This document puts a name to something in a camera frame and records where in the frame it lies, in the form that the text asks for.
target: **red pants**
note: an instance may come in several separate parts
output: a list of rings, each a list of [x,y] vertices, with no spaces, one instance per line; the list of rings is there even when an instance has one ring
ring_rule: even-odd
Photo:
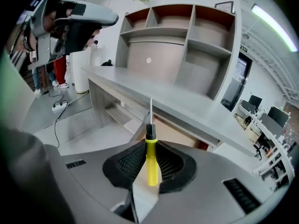
[[[59,60],[54,61],[54,70],[56,75],[56,80],[59,84],[65,83],[65,73],[66,73],[66,58],[63,56]]]

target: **screwdriver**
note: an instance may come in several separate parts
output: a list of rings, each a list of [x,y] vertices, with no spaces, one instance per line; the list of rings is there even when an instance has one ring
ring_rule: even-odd
[[[146,171],[149,186],[158,184],[158,163],[156,159],[156,126],[153,124],[153,104],[150,96],[149,124],[146,125]]]

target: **fluorescent light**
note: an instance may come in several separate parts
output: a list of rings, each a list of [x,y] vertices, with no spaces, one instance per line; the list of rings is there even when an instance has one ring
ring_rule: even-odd
[[[273,17],[262,10],[257,4],[254,4],[251,10],[266,23],[268,23],[278,33],[278,35],[280,35],[280,37],[284,40],[291,51],[298,51],[297,47],[295,46],[294,42],[291,40],[287,32],[278,24],[277,21],[274,20]]]

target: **white sneaker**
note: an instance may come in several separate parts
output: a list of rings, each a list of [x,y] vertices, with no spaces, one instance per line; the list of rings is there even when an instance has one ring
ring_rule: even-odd
[[[69,86],[69,84],[67,84],[67,83],[63,83],[63,84],[60,84],[59,85],[59,88],[60,89],[65,89],[65,88],[69,88],[70,86]]]
[[[35,90],[35,91],[34,91],[34,94],[35,94],[35,95],[39,95],[40,93],[41,93],[41,89],[38,89],[38,90]]]
[[[58,82],[57,82],[56,80],[52,81],[52,85],[53,85],[54,87],[59,86],[59,84],[58,84]]]

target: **black strap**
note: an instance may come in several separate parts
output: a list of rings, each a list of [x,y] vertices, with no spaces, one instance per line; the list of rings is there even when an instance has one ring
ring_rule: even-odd
[[[25,48],[26,48],[27,51],[34,51],[32,49],[32,47],[30,46],[30,43],[29,43],[30,31],[31,31],[30,30],[30,24],[28,24],[26,26],[25,31],[24,31],[24,40],[23,40],[23,42],[24,42],[24,46],[25,46]]]

